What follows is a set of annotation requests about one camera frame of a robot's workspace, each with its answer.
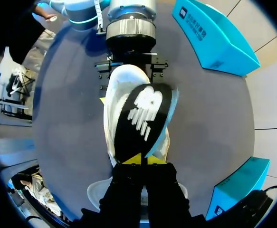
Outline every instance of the black cloth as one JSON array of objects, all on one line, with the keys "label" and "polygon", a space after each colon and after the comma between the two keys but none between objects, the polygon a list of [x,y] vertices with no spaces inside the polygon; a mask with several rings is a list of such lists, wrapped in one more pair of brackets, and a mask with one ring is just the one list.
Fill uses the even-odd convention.
[{"label": "black cloth", "polygon": [[34,4],[28,11],[24,12],[9,31],[7,46],[10,48],[10,56],[19,64],[23,63],[25,56],[45,30],[32,15],[36,6]]}]

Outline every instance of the shoe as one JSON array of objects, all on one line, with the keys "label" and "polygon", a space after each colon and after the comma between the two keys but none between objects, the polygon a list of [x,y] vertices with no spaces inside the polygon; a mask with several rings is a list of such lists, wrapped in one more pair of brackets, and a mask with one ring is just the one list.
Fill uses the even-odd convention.
[{"label": "shoe", "polygon": [[[108,154],[113,167],[119,162],[124,162],[119,161],[115,153],[115,133],[123,106],[126,103],[129,94],[136,87],[143,84],[150,84],[150,80],[144,71],[134,65],[119,66],[111,74],[109,85],[105,95],[104,130]],[[154,143],[154,146],[146,153],[146,157],[154,155],[155,157],[166,161],[170,145],[167,125],[174,113],[178,96],[178,91],[172,92],[171,107],[169,109],[165,127],[162,129],[162,132],[158,137],[156,143]]]}]

